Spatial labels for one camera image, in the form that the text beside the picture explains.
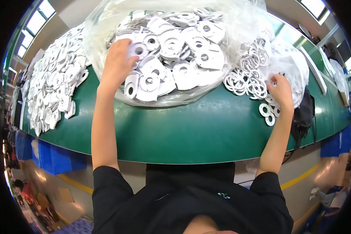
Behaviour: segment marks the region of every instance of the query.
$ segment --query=black t-shirt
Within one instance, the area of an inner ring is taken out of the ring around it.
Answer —
[[[181,234],[198,215],[209,216],[220,230],[291,233],[293,219],[278,176],[259,175],[248,190],[194,173],[164,176],[133,194],[112,167],[94,170],[92,233]]]

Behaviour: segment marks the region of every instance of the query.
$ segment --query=sneaker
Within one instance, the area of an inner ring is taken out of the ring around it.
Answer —
[[[311,190],[311,194],[316,194],[318,190],[320,190],[320,189],[319,188],[313,188]]]
[[[310,201],[310,200],[312,200],[314,197],[316,197],[316,193],[311,194],[311,195],[309,196],[309,199],[308,199],[308,200]]]

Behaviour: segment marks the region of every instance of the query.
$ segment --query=black hair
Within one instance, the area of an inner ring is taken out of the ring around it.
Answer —
[[[23,190],[23,187],[25,186],[21,180],[15,180],[13,184],[15,187],[19,188],[21,191]]]

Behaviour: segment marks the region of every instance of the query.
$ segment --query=yellow floor line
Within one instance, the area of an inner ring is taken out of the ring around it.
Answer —
[[[298,176],[295,179],[292,179],[286,183],[284,183],[283,185],[281,185],[281,190],[284,190],[296,183],[298,183],[299,181],[303,180],[304,178],[306,178],[307,176],[309,176],[310,174],[312,174],[314,171],[316,171],[320,166],[321,166],[321,162],[317,163],[314,167],[312,167],[311,169],[309,169],[308,171],[304,172],[303,174],[301,174],[300,176]],[[64,180],[65,182],[74,185],[75,187],[79,188],[80,190],[83,190],[89,194],[92,194],[92,192],[94,191],[94,189],[87,187],[86,185],[83,185],[73,179],[70,179],[69,177],[67,177],[66,175],[62,175],[59,174],[57,175],[60,179]]]
[[[67,222],[68,224],[71,224],[71,222],[69,222],[66,218],[62,217],[62,215],[56,211],[56,214],[62,219],[64,220],[65,222]]]
[[[310,213],[312,213],[313,210],[314,210],[314,208],[315,208],[317,205],[319,205],[319,204],[320,204],[319,201],[316,202],[316,203],[309,209],[309,211],[307,211],[300,219],[298,219],[298,220],[294,223],[294,226],[295,226],[296,224],[298,224],[300,221],[302,221],[303,219],[308,218],[308,216],[310,215]]]
[[[70,179],[69,177],[67,177],[66,175],[62,175],[62,174],[59,174],[57,175],[59,178],[61,178],[62,180],[64,180],[65,182],[71,184],[71,185],[74,185],[75,187],[79,188],[80,190],[83,190],[85,192],[88,192],[89,194],[92,194],[92,192],[94,191],[94,189],[90,188],[90,187],[87,187],[86,185],[82,185],[81,183],[73,180],[73,179]]]
[[[307,176],[309,176],[310,174],[312,174],[314,171],[316,171],[320,166],[322,165],[322,162],[317,163],[314,167],[312,167],[311,169],[309,169],[308,171],[304,172],[303,174],[301,174],[300,176],[298,176],[295,179],[292,179],[286,183],[284,183],[283,185],[281,185],[281,190],[284,190],[296,183],[298,183],[299,181],[303,180],[304,178],[306,178]]]
[[[317,163],[315,166],[313,166],[311,169],[309,169],[308,171],[304,172],[303,174],[301,174],[300,176],[298,176],[297,178],[295,179],[292,179],[286,183],[284,183],[283,185],[281,185],[281,190],[284,190],[296,183],[298,183],[299,181],[303,180],[304,178],[306,178],[307,176],[309,176],[310,174],[312,174],[313,172],[315,172],[320,166],[322,165],[322,162],[319,162]],[[81,183],[73,180],[73,179],[70,179],[69,177],[67,177],[66,175],[57,175],[60,179],[64,180],[65,182],[71,184],[71,185],[74,185],[75,187],[79,188],[80,190],[83,190],[85,192],[88,192],[89,194],[92,194],[92,192],[94,191],[94,189],[90,188],[90,187],[87,187],[85,185],[82,185]],[[299,220],[297,220],[295,223],[294,223],[294,226],[299,223],[301,220],[305,219],[306,217],[308,217],[309,213],[311,213],[313,211],[313,209],[319,204],[316,203],[313,205],[312,208],[309,209],[309,211],[307,211]],[[69,221],[67,221],[65,218],[63,218],[58,212],[56,212],[60,218],[62,218],[63,220],[65,220],[67,223],[70,223]]]

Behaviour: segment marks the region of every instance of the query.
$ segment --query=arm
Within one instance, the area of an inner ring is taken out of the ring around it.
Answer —
[[[132,64],[139,59],[138,56],[126,59],[130,43],[130,39],[113,43],[105,60],[92,119],[91,155],[94,169],[99,166],[110,166],[119,171],[113,100],[119,86],[131,71]]]
[[[274,172],[278,174],[286,152],[289,141],[294,106],[289,82],[284,76],[275,75],[272,81],[276,82],[276,87],[267,85],[268,90],[274,99],[281,106],[281,114],[269,137],[267,145],[260,157],[260,165],[255,178],[264,172]]]
[[[337,213],[338,213],[340,210],[341,210],[341,209],[340,209],[340,208],[338,208],[338,209],[334,210],[334,211],[333,211],[333,212],[331,212],[331,213],[327,213],[327,214],[325,214],[325,215],[324,215],[324,217],[328,217],[328,216],[335,215],[335,214],[337,214]]]

